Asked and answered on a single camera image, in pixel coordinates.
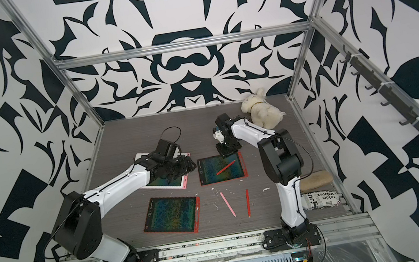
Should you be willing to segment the pink white writing tablet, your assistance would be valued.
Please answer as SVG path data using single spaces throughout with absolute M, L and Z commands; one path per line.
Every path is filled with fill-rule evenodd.
M 137 162 L 142 159 L 140 164 L 147 162 L 152 169 L 150 182 L 143 189 L 186 189 L 188 174 L 197 168 L 191 155 L 181 153 L 176 146 L 151 153 L 137 153 L 134 159 Z

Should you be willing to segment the red tablet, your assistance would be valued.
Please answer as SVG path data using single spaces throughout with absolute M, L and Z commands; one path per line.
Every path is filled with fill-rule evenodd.
M 199 197 L 151 198 L 145 219 L 145 233 L 198 233 Z
M 216 176 L 216 174 L 224 168 L 226 165 L 236 161 L 229 169 L 225 172 Z M 235 153 L 229 157 L 211 156 L 209 158 L 198 159 L 198 170 L 200 176 L 201 186 L 208 186 L 235 179 L 242 179 L 248 177 L 248 171 L 243 160 L 243 156 L 240 152 Z

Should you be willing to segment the red stylus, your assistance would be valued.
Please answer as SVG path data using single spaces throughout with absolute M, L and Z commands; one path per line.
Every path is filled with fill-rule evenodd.
M 246 200 L 246 207 L 247 207 L 247 213 L 248 213 L 248 217 L 251 218 L 251 206 L 250 206 L 250 194 L 249 194 L 249 190 L 246 189 L 245 190 L 245 200 Z
M 228 165 L 226 165 L 224 168 L 222 168 L 221 170 L 219 170 L 219 172 L 216 174 L 216 176 L 219 176 L 220 174 L 222 174 L 223 172 L 225 172 L 227 169 L 229 169 L 233 164 L 235 164 L 236 161 L 232 161 L 231 163 L 229 163 Z

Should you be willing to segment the pink stylus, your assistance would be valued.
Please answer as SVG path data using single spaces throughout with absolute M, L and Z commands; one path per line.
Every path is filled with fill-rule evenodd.
M 237 217 L 237 215 L 236 215 L 235 211 L 233 210 L 233 208 L 232 208 L 231 204 L 229 203 L 229 201 L 227 200 L 227 198 L 226 198 L 226 196 L 223 194 L 223 192 L 220 192 L 220 196 L 221 196 L 222 200 L 224 201 L 224 203 L 226 204 L 226 206 L 227 206 L 227 208 L 229 209 L 229 211 L 231 212 L 231 214 L 232 214 L 234 217 Z

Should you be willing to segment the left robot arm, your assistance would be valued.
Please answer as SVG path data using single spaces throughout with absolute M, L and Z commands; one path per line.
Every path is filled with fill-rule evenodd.
M 102 219 L 150 181 L 161 178 L 170 182 L 196 168 L 177 143 L 161 139 L 154 151 L 140 156 L 112 180 L 82 194 L 68 194 L 62 202 L 51 240 L 79 260 L 91 257 L 104 262 L 141 262 L 133 246 L 103 233 Z

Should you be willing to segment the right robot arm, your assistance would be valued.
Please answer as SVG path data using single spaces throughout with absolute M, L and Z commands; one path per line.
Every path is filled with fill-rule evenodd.
M 225 113 L 217 117 L 215 124 L 212 133 L 221 156 L 239 151 L 241 141 L 258 148 L 264 172 L 277 185 L 282 231 L 289 243 L 297 242 L 310 231 L 310 223 L 300 196 L 304 162 L 288 131 L 261 128 L 244 117 L 230 118 Z

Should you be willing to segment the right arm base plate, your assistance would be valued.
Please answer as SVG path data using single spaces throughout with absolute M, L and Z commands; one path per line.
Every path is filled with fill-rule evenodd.
M 283 227 L 265 231 L 262 246 L 265 250 L 273 253 L 287 249 L 306 248 L 308 244 L 320 245 L 322 239 L 317 226 L 305 222 L 295 228 Z

